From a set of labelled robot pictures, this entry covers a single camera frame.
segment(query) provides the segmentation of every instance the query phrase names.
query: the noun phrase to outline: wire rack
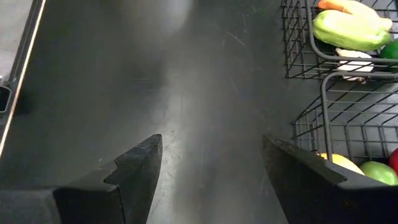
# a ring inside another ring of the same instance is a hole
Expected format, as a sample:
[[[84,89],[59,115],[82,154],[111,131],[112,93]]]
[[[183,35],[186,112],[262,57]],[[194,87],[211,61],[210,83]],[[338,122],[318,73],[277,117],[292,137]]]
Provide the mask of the wire rack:
[[[357,164],[385,162],[398,148],[398,83],[390,79],[363,85],[334,79],[342,75],[332,73],[322,81],[321,95],[294,122],[295,143],[317,153],[341,154]]]
[[[318,2],[319,0],[282,1],[286,77],[322,79],[331,72],[338,72],[337,68],[347,63],[358,65],[351,72],[365,66],[372,66],[372,72],[389,73],[398,70],[398,60],[378,58],[379,50],[366,52],[372,58],[358,60],[339,57],[335,54],[336,47],[314,38],[312,20],[321,12],[317,8]],[[390,18],[393,21],[391,33],[394,38],[398,37],[398,10],[395,0],[363,0],[359,2],[375,9],[379,16]]]

